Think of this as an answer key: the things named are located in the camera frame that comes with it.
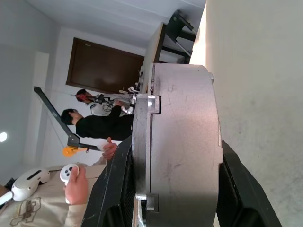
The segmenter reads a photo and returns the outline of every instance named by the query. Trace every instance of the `black hair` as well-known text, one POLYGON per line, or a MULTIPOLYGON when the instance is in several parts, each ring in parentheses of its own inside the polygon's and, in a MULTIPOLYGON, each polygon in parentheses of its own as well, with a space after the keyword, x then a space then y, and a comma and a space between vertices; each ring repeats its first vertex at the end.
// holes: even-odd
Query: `black hair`
POLYGON ((74 110, 74 109, 66 109, 66 110, 63 110, 62 114, 61 114, 61 121, 64 123, 64 124, 67 124, 67 125, 72 125, 72 117, 70 115, 70 113, 74 112, 74 111, 77 111, 77 110, 74 110))
MULTIPOLYGON (((80 95, 85 95, 86 94, 86 90, 85 89, 81 89, 81 90, 79 90, 78 92, 77 92, 77 96, 80 96, 80 95)), ((78 100, 78 102, 82 102, 82 103, 84 103, 84 100, 83 99, 81 99, 81 98, 79 98, 79 97, 76 97, 77 98, 77 100, 78 100)))

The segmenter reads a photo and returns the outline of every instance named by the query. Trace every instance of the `printed logo on sweater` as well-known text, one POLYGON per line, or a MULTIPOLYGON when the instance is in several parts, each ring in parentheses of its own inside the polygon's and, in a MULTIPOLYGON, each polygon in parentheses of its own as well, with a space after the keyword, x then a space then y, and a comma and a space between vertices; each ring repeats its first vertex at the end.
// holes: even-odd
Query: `printed logo on sweater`
POLYGON ((41 197, 23 201, 16 210, 14 219, 10 222, 11 226, 16 226, 20 222, 30 223, 35 219, 37 211, 41 208, 41 197))

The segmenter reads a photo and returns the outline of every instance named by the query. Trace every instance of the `black chair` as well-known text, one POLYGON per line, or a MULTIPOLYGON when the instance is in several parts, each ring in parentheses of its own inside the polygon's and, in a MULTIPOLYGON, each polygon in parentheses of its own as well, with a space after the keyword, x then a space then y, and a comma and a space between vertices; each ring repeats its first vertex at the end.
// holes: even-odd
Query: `black chair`
POLYGON ((186 50, 178 41, 177 38, 181 37, 190 41, 195 41, 197 31, 192 27, 192 25, 181 15, 180 10, 177 10, 174 12, 174 14, 171 16, 168 24, 166 25, 165 30, 166 35, 175 43, 177 44, 189 57, 191 56, 191 53, 186 50), (186 26, 190 31, 193 33, 189 33, 186 31, 183 31, 182 29, 186 26))

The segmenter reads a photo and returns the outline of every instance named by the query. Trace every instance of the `ceiling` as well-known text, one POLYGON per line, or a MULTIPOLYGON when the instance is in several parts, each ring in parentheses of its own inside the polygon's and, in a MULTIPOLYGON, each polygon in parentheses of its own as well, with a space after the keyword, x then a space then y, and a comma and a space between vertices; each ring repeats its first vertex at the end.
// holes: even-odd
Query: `ceiling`
POLYGON ((206 0, 26 0, 62 26, 146 48, 175 10, 199 27, 206 0))

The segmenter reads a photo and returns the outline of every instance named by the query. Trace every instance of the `brown wooden door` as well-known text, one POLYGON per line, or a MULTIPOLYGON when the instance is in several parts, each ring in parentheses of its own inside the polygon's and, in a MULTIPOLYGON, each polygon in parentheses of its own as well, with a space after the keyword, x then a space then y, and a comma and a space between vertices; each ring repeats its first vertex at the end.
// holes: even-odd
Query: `brown wooden door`
POLYGON ((138 82, 144 57, 74 38, 66 84, 118 93, 138 82))

